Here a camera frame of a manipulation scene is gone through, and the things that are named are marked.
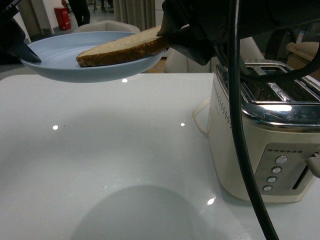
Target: toaster button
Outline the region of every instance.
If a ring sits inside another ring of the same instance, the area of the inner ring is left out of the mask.
[[[267,181],[269,183],[274,183],[275,181],[277,181],[277,177],[276,176],[270,176],[267,178]]]
[[[272,171],[274,174],[280,173],[281,170],[282,170],[282,168],[279,167],[279,166],[275,166],[275,167],[273,167],[273,168],[271,169],[271,171]]]
[[[269,192],[271,190],[272,190],[272,186],[270,186],[270,185],[266,185],[263,187],[263,191]]]
[[[284,164],[286,163],[286,161],[288,160],[288,158],[286,156],[278,156],[276,159],[275,159],[275,162],[277,164]]]

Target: toaster lever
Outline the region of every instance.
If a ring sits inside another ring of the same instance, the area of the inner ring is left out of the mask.
[[[312,174],[320,179],[320,155],[315,152],[311,157],[305,160],[306,165],[309,167]]]

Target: toaster control panel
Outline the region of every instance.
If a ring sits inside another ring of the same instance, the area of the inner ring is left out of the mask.
[[[320,153],[320,144],[269,143],[254,174],[260,193],[301,194],[313,177],[305,161],[314,153]]]

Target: power cord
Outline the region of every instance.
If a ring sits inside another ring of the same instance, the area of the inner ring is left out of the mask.
[[[201,103],[193,112],[192,112],[192,118],[193,118],[193,121],[196,125],[196,127],[199,129],[200,132],[202,132],[204,135],[208,136],[208,132],[203,129],[200,124],[198,123],[198,120],[197,120],[197,115],[198,113],[204,109],[206,107],[206,105],[210,102],[210,97],[208,99],[206,99],[203,103]]]
[[[255,215],[266,240],[278,240],[277,233],[260,195],[247,149],[240,93],[240,38],[238,33],[240,0],[231,0],[228,26],[228,89],[231,130],[242,178]]]

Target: bread crust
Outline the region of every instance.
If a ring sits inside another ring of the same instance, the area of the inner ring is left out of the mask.
[[[76,57],[76,60],[82,68],[108,66],[127,63],[145,57],[153,56],[162,51],[165,51],[168,48],[168,38],[166,36],[160,36],[157,39],[122,50],[102,52],[98,54],[80,53]]]

